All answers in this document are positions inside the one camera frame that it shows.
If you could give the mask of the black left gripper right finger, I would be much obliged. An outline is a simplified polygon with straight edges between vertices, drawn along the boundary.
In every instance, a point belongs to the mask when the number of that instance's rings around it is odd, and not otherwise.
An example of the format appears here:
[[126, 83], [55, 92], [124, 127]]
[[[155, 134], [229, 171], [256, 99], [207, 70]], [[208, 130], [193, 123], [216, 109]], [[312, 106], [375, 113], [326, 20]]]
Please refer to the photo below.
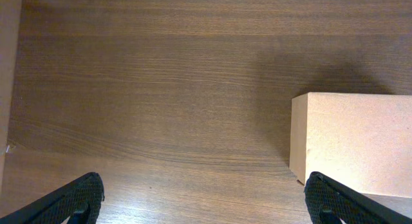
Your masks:
[[411, 224], [411, 218], [317, 171], [307, 179], [304, 195], [311, 221], [316, 224]]

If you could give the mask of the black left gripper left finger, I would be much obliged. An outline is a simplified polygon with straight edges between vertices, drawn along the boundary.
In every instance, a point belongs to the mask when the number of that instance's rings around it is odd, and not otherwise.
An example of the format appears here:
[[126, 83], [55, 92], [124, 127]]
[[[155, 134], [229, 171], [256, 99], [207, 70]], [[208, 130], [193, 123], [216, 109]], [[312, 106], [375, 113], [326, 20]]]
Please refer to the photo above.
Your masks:
[[104, 185], [98, 173], [86, 173], [33, 203], [1, 218], [1, 224], [96, 224]]

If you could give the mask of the brown cardboard box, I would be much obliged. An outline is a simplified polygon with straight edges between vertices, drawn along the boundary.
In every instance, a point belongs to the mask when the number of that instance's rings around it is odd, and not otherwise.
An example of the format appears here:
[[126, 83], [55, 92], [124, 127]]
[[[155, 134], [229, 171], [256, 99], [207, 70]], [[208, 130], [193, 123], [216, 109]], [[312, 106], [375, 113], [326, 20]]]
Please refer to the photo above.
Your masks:
[[411, 197], [411, 97], [310, 92], [292, 99], [289, 168], [366, 194]]

